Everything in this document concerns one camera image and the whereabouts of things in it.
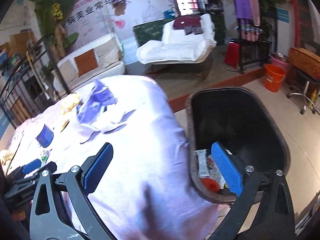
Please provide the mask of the white crumpled plastic wrapper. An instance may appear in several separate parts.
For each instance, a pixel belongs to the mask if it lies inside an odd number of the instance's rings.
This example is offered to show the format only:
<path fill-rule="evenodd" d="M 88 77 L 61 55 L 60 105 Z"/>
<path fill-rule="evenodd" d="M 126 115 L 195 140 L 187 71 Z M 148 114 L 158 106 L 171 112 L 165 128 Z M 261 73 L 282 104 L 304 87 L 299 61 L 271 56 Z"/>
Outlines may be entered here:
<path fill-rule="evenodd" d="M 228 188 L 228 185 L 226 184 L 226 181 L 222 173 L 220 172 L 218 166 L 216 165 L 215 161 L 213 160 L 211 154 L 207 155 L 207 167 L 210 179 L 216 181 L 221 190 L 223 190 L 225 187 Z"/>

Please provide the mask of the red space heater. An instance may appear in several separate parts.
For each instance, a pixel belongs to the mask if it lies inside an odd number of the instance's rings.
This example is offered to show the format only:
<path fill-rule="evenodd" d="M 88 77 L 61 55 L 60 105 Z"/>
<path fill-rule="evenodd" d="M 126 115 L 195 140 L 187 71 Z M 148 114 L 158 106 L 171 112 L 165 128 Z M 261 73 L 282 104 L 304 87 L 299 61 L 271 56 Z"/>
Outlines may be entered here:
<path fill-rule="evenodd" d="M 224 63 L 233 67 L 234 69 L 236 69 L 239 64 L 239 49 L 240 45 L 238 44 L 238 42 L 229 42 Z"/>

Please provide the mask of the white wicker sofa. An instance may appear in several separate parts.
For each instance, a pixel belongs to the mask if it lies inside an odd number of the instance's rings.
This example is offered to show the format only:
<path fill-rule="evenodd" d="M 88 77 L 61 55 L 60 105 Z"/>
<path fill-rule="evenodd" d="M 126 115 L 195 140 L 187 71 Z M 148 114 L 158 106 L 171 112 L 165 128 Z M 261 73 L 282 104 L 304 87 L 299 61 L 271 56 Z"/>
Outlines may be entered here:
<path fill-rule="evenodd" d="M 66 90 L 61 78 L 70 92 L 74 92 L 94 79 L 125 74 L 123 49 L 117 36 L 109 33 L 61 59 L 57 68 L 61 75 L 52 70 L 53 87 L 62 97 Z"/>

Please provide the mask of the green patterned cabinet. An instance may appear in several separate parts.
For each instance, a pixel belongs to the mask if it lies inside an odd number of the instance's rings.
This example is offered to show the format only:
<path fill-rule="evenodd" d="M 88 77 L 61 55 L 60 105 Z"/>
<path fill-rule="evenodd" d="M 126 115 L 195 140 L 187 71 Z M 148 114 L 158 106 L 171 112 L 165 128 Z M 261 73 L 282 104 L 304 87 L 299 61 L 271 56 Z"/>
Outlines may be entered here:
<path fill-rule="evenodd" d="M 150 40 L 161 41 L 164 25 L 172 20 L 174 19 L 169 18 L 135 25 L 133 27 L 133 33 L 138 47 L 141 47 Z"/>

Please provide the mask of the orange plastic bucket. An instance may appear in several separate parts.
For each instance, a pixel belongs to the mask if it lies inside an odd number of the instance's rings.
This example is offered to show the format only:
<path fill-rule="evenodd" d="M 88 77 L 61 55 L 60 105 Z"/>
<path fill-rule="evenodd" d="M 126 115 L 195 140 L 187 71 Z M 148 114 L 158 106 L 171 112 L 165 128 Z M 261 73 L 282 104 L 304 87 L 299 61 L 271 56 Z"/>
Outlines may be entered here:
<path fill-rule="evenodd" d="M 265 66 L 265 79 L 264 79 L 264 87 L 276 93 L 285 79 L 286 72 L 283 68 L 275 66 L 273 64 L 267 64 Z"/>

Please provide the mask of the green clear snack wrapper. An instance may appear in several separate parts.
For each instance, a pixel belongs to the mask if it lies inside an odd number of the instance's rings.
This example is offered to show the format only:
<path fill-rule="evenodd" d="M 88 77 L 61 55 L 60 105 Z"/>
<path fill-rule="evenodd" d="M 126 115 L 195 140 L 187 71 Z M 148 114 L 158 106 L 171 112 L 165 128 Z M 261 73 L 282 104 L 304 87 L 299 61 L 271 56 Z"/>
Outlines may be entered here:
<path fill-rule="evenodd" d="M 50 156 L 51 150 L 43 150 L 40 154 L 41 166 L 44 167 L 48 163 L 48 159 Z"/>

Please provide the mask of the chrome swivel stool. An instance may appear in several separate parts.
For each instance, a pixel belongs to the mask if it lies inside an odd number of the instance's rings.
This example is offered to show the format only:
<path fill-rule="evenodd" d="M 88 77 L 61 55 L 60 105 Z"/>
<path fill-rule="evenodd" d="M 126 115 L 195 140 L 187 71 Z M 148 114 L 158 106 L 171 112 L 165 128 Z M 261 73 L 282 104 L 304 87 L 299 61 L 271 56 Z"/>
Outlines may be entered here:
<path fill-rule="evenodd" d="M 316 105 L 315 103 L 307 96 L 307 91 L 309 88 L 309 85 L 311 83 L 316 84 L 319 86 L 319 79 L 315 79 L 311 75 L 307 74 L 306 72 L 302 71 L 301 69 L 294 67 L 295 74 L 302 77 L 305 80 L 304 88 L 300 93 L 289 93 L 287 94 L 287 98 L 290 99 L 292 96 L 301 96 L 303 98 L 303 107 L 300 109 L 300 114 L 304 115 L 306 109 L 307 109 L 307 102 L 311 104 L 311 110 L 312 114 L 315 115 L 317 113 Z"/>

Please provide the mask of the orange patterned suitcase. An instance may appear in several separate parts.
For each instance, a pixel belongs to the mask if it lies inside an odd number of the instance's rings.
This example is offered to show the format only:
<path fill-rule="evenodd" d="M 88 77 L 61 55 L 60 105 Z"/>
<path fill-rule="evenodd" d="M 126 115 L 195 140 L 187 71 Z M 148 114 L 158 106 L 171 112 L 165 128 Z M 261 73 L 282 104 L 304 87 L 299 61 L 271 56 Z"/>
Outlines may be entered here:
<path fill-rule="evenodd" d="M 315 80 L 320 78 L 320 57 L 304 48 L 289 49 L 288 62 L 310 75 Z"/>

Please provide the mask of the white stick sachet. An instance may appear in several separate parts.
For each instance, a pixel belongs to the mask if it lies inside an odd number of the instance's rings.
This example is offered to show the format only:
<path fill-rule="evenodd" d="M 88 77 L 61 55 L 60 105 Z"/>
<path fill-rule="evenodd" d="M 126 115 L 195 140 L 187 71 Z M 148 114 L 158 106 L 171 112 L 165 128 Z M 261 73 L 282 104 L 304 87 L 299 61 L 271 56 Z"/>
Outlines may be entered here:
<path fill-rule="evenodd" d="M 207 156 L 206 156 L 207 150 L 196 150 L 195 153 L 198 159 L 199 178 L 205 178 L 210 176 L 208 166 L 207 166 Z"/>

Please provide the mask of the black trash bin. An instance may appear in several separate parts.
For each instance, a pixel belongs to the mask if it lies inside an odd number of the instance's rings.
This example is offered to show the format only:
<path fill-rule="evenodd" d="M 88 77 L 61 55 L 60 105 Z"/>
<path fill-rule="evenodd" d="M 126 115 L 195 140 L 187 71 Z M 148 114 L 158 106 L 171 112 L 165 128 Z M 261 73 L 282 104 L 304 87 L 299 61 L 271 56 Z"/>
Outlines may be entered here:
<path fill-rule="evenodd" d="M 275 120 L 259 97 L 243 87 L 203 89 L 186 101 L 192 185 L 200 197 L 214 204 L 233 204 L 236 195 L 224 189 L 210 192 L 198 178 L 196 150 L 208 150 L 216 141 L 259 172 L 288 174 L 290 150 Z"/>

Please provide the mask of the orange brown cushion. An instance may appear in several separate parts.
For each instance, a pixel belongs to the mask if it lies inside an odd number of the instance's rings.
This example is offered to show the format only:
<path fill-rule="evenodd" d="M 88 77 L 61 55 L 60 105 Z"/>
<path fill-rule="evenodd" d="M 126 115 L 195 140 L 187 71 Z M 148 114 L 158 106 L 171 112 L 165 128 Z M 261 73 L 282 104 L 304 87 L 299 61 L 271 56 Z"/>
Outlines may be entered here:
<path fill-rule="evenodd" d="M 75 57 L 74 61 L 78 68 L 78 77 L 98 68 L 97 59 L 93 49 Z"/>

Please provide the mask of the orange foam fruit net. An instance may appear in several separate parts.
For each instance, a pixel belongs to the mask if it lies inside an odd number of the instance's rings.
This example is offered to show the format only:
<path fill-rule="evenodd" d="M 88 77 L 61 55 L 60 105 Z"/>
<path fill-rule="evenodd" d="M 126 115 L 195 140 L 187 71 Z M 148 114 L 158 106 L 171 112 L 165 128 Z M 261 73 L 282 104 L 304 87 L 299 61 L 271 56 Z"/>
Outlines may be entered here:
<path fill-rule="evenodd" d="M 217 193 L 220 191 L 220 185 L 218 182 L 209 177 L 201 178 L 201 182 L 210 192 Z"/>

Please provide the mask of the black metal rack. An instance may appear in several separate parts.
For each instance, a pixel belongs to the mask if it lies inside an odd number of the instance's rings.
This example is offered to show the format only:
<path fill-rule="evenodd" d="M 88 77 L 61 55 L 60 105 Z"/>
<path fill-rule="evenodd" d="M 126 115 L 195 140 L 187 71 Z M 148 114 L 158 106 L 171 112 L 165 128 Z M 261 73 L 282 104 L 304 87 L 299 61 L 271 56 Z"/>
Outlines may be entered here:
<path fill-rule="evenodd" d="M 255 26 L 252 20 L 238 18 L 239 72 L 244 74 L 245 66 L 257 63 L 263 67 L 269 59 L 272 47 L 273 26 L 266 19 Z"/>

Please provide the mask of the white padded lounge chair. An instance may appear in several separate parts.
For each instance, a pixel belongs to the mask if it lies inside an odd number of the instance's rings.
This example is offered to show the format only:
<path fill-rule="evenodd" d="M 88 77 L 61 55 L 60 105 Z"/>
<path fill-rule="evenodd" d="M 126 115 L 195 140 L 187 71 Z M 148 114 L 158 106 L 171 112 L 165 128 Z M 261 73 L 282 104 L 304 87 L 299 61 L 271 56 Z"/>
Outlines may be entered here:
<path fill-rule="evenodd" d="M 175 30 L 173 21 L 163 26 L 160 41 L 150 40 L 137 49 L 136 57 L 142 64 L 198 64 L 206 60 L 216 47 L 215 25 L 210 14 L 200 16 L 202 34 L 185 35 Z"/>

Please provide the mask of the purple plastic bag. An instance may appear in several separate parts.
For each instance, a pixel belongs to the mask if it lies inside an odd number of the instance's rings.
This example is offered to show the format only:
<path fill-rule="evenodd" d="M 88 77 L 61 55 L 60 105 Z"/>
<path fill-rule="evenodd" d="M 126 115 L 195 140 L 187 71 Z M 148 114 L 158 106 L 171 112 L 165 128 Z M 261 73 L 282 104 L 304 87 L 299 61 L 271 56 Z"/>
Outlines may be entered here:
<path fill-rule="evenodd" d="M 100 133 L 112 132 L 126 125 L 136 105 L 116 98 L 100 80 L 94 81 L 88 98 L 76 108 L 76 132 L 81 144 Z"/>

